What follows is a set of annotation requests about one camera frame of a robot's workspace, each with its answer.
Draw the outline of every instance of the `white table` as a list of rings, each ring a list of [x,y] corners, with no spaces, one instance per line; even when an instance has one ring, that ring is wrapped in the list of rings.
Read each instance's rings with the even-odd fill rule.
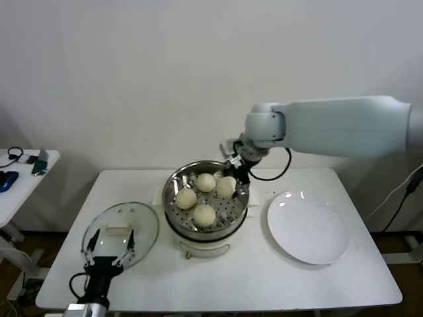
[[[36,155],[38,156],[40,150],[24,150],[24,154]],[[51,169],[53,165],[58,161],[60,154],[55,150],[47,150],[48,153],[48,165],[47,168]],[[7,150],[0,149],[0,166],[6,165],[10,160],[8,159]],[[13,183],[13,185],[6,192],[0,193],[0,228],[5,231],[8,235],[12,237],[14,241],[23,241],[24,236],[19,232],[19,230],[11,223],[11,219],[15,216],[16,212],[26,201],[29,195],[35,190],[37,185],[46,177],[47,173],[43,176],[33,176],[31,175],[33,164],[21,164],[13,163],[12,165],[0,168],[0,171],[16,171],[19,173],[18,179]],[[46,270],[41,270],[36,262],[42,255],[42,250],[37,250],[33,253],[29,261],[28,258],[23,256],[21,253],[13,251],[15,248],[12,244],[9,244],[4,238],[0,237],[0,254],[7,258],[10,262],[14,263],[16,266],[25,271],[29,277],[32,278],[42,278],[47,274]],[[12,287],[11,292],[8,294],[7,298],[9,300],[15,300],[19,291],[22,287],[23,275],[21,275],[14,287]]]
[[[36,304],[63,309],[75,302],[67,284],[82,271],[86,227],[111,205],[151,203],[172,170],[107,170],[100,174],[39,292]],[[258,170],[273,176],[279,170]],[[116,277],[108,298],[120,312],[316,310],[397,304],[401,292],[340,180],[324,168],[290,170],[274,182],[254,181],[262,207],[240,228],[239,243],[219,258],[186,260],[160,218],[150,253]],[[270,236],[266,200],[286,190],[319,192],[338,206],[350,233],[347,253],[332,265],[309,265],[287,255]],[[75,279],[82,293],[84,279]]]

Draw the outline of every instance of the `white wall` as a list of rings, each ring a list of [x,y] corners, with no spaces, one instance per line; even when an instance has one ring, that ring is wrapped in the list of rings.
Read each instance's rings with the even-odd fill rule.
[[[220,159],[255,102],[423,104],[422,11],[420,0],[1,1],[0,138],[62,153],[16,220],[68,229],[106,168]],[[274,151],[262,166],[285,159]],[[293,165],[335,167],[363,214],[407,171],[402,156]],[[398,228],[414,219],[406,207]]]

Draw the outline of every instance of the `glass lid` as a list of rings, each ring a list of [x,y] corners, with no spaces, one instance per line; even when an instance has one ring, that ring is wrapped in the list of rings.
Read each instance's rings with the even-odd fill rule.
[[[158,234],[159,220],[150,206],[120,203],[103,211],[88,226],[82,255],[86,262],[96,256],[116,256],[127,269],[148,254]]]

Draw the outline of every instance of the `blue object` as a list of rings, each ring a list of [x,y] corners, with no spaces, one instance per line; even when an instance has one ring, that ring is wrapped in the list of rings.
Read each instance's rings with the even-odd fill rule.
[[[7,191],[18,176],[18,172],[0,172],[0,193]]]

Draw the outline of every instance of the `steamed bun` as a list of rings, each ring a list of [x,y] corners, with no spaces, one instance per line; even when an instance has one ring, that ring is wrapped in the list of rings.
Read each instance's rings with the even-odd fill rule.
[[[216,192],[219,196],[224,198],[232,198],[237,186],[237,180],[234,177],[226,176],[217,181]]]
[[[194,209],[192,219],[199,227],[209,227],[216,219],[216,212],[210,205],[198,205]]]
[[[213,175],[204,173],[197,177],[196,185],[199,190],[208,193],[214,190],[216,187],[216,180],[214,179]]]
[[[194,206],[196,202],[196,193],[190,188],[184,188],[183,190],[180,190],[176,195],[176,206],[181,209],[189,209]]]

